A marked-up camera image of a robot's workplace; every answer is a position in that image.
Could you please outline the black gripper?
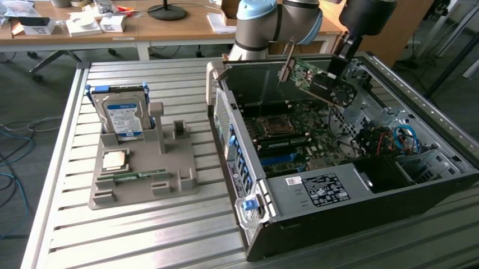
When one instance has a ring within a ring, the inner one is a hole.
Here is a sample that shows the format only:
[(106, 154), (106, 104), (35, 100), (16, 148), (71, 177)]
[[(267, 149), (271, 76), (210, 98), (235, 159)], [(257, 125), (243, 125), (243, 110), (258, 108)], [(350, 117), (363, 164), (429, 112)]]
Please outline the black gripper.
[(350, 61), (365, 36), (381, 33), (397, 8), (397, 1), (351, 0), (346, 1), (339, 15), (341, 24), (347, 28), (337, 47), (337, 56)]

